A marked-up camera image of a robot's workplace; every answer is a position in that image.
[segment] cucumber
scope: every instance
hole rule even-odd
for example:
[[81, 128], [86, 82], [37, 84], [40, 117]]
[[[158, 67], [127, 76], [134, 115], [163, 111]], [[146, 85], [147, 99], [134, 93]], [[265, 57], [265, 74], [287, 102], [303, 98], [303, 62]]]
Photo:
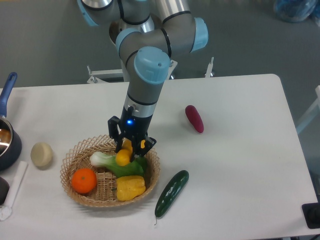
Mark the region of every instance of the cucumber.
[[173, 178], [165, 186], [158, 202], [156, 203], [154, 210], [154, 215], [156, 218], [162, 218], [166, 214], [188, 180], [189, 173], [186, 170], [182, 170], [173, 176]]

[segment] green vegetable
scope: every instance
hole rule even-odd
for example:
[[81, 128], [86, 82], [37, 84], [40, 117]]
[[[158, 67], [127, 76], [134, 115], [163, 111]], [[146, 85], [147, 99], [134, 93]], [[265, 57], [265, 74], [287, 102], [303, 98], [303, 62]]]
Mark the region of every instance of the green vegetable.
[[154, 210], [154, 215], [156, 218], [161, 218], [165, 215], [188, 180], [189, 173], [186, 170], [182, 170], [173, 176], [173, 178], [165, 186], [158, 202], [156, 203]]
[[116, 156], [96, 151], [91, 155], [90, 162], [94, 167], [104, 167], [110, 170], [117, 178], [137, 175], [144, 176], [144, 169], [136, 160], [125, 166], [119, 166], [116, 163]]
[[148, 162], [147, 159], [143, 156], [139, 156], [135, 159], [135, 161], [141, 165], [143, 172], [146, 173], [147, 167], [148, 167]]

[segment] purple sweet potato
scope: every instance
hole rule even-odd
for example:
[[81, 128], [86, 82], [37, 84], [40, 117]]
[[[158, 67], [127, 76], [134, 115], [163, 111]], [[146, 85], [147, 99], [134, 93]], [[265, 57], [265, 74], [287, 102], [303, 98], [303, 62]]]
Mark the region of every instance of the purple sweet potato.
[[204, 123], [196, 109], [193, 105], [188, 105], [185, 108], [185, 115], [188, 118], [189, 122], [193, 125], [194, 129], [202, 134], [204, 132]]

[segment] gray floor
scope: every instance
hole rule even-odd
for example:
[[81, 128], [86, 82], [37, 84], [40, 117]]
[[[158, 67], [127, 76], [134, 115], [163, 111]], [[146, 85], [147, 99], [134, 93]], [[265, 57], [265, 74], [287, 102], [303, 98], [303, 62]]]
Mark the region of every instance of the gray floor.
[[[190, 0], [209, 29], [205, 49], [174, 59], [177, 78], [203, 77], [211, 57], [217, 77], [273, 73], [295, 122], [320, 85], [320, 28], [310, 19], [279, 20], [273, 0]], [[91, 70], [119, 69], [109, 26], [88, 27], [75, 0], [0, 1], [0, 88], [84, 84]], [[320, 175], [320, 116], [299, 136], [312, 175]]]

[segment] saucepan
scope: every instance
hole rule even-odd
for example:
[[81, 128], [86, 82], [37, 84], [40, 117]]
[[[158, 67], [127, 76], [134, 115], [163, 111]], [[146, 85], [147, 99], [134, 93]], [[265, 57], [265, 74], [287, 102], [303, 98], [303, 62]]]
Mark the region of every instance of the saucepan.
[[22, 149], [19, 135], [7, 117], [7, 102], [17, 80], [17, 73], [9, 74], [0, 95], [0, 171], [9, 168], [18, 159]]

